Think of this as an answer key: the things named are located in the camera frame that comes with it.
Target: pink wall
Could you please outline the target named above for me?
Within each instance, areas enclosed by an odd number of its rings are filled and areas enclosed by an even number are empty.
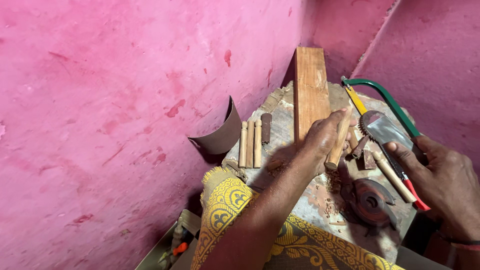
[[[382,84],[420,132],[468,155],[477,173],[479,11],[474,0],[400,0],[353,73]]]
[[[305,6],[4,1],[1,268],[133,269],[211,167],[186,136],[280,85]]]
[[[359,58],[368,48],[394,0],[311,1],[307,11],[310,24],[304,27],[302,46],[325,51],[328,80],[350,77]]]

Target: wooden dowel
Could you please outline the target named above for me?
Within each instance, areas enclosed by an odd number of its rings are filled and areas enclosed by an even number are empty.
[[[245,168],[247,162],[247,121],[241,123],[239,168]]]
[[[325,167],[336,170],[338,166],[338,161],[340,160],[340,156],[342,155],[343,145],[345,143],[345,138],[347,137],[348,126],[350,125],[350,118],[352,116],[352,107],[349,106],[345,113],[345,116],[342,120],[338,123],[336,132],[337,138],[335,143],[333,144],[333,148],[328,154],[327,160],[325,161]]]
[[[348,141],[348,144],[350,145],[350,149],[353,151],[357,145],[359,145],[359,141],[357,139],[357,136],[355,135],[355,127],[351,126],[348,128],[348,132],[350,132],[350,135],[352,135],[352,138]]]
[[[373,159],[377,162],[378,167],[384,172],[385,176],[390,180],[392,185],[397,189],[400,195],[407,203],[415,202],[417,199],[402,183],[400,178],[395,174],[392,167],[388,164],[388,161],[382,157],[379,152],[373,152]]]
[[[254,132],[253,121],[248,120],[247,122],[247,157],[245,162],[245,167],[247,169],[253,168],[253,132]]]
[[[253,145],[253,167],[259,169],[262,165],[262,120],[255,121],[255,143]]]

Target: yellow patterned cloth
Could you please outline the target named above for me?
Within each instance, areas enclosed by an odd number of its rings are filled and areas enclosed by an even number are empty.
[[[215,167],[207,172],[202,182],[204,213],[192,270],[201,267],[235,218],[259,196],[259,193],[251,190],[228,169],[221,167]],[[264,269],[401,270],[402,268],[290,214],[275,240]]]

